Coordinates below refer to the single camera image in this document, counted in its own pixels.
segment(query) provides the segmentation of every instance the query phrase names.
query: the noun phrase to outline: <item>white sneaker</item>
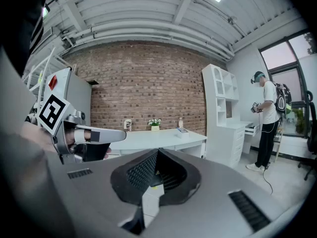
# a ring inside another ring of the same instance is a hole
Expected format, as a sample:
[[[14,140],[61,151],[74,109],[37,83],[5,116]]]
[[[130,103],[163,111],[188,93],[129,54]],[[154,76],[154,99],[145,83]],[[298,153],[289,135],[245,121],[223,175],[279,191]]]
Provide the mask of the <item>white sneaker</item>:
[[[261,170],[261,167],[258,168],[255,163],[246,165],[246,168],[247,168],[247,169],[250,169],[250,170],[252,170],[252,171],[257,171],[257,172],[258,172],[258,171],[262,171],[262,170]]]

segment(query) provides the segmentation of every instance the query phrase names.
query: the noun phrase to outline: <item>ceiling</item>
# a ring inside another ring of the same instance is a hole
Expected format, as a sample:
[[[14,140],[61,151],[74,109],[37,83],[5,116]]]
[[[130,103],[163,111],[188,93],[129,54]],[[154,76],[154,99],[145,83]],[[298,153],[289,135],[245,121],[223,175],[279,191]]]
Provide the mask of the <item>ceiling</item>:
[[[300,17],[289,0],[57,0],[49,7],[45,30],[58,28],[73,45],[62,54],[104,42],[154,40],[223,61]]]

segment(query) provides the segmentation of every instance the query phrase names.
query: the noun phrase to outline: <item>backpack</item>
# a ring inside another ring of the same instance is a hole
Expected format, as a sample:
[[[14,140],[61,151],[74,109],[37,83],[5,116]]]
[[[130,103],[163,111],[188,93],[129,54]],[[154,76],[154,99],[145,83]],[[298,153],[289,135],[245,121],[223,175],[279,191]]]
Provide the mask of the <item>backpack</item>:
[[[275,104],[276,111],[282,116],[291,111],[292,96],[289,88],[285,84],[278,84],[273,82],[276,87],[277,99]]]

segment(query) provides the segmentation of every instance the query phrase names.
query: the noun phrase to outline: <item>black pants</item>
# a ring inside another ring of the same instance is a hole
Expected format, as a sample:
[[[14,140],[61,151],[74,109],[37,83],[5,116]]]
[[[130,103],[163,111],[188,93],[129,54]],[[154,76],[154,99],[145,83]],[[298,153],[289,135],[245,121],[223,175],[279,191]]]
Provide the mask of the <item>black pants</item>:
[[[278,123],[279,120],[274,123],[263,124],[262,126],[259,154],[258,160],[256,162],[256,166],[258,168],[260,166],[266,167],[268,164],[268,161],[273,151],[274,137],[277,131]]]

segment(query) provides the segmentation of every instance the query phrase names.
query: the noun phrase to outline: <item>drawer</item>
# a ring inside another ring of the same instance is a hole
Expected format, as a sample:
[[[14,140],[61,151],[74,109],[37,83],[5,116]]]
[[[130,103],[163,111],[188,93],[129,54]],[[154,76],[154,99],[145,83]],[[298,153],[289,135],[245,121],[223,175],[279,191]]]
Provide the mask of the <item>drawer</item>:
[[[245,127],[241,127],[241,128],[238,128],[238,129],[236,129],[236,134],[238,134],[239,132],[241,132],[241,131],[244,131],[244,129],[245,129]]]
[[[260,125],[255,125],[254,128],[245,128],[245,132],[247,135],[251,135],[254,137],[260,131]]]
[[[244,136],[243,136],[243,137],[240,137],[239,139],[236,139],[236,140],[234,141],[233,147],[235,148],[235,147],[237,147],[237,146],[243,144],[243,142],[244,142]]]
[[[230,167],[234,168],[238,165],[241,158],[241,154],[238,154],[236,156],[233,156],[230,160]]]
[[[242,152],[242,148],[243,148],[243,143],[242,144],[240,144],[240,145],[238,145],[238,146],[236,146],[235,148],[234,148],[234,150],[233,150],[233,152],[234,152],[234,154],[236,153],[236,152]]]
[[[241,131],[235,133],[235,140],[240,138],[244,138],[244,128]]]
[[[198,146],[198,145],[201,145],[201,144],[202,144],[202,141],[197,141],[197,142],[192,142],[192,143],[187,143],[187,144],[181,144],[181,145],[175,145],[175,151],[181,150],[181,149],[185,149],[185,148],[189,148],[189,147]]]

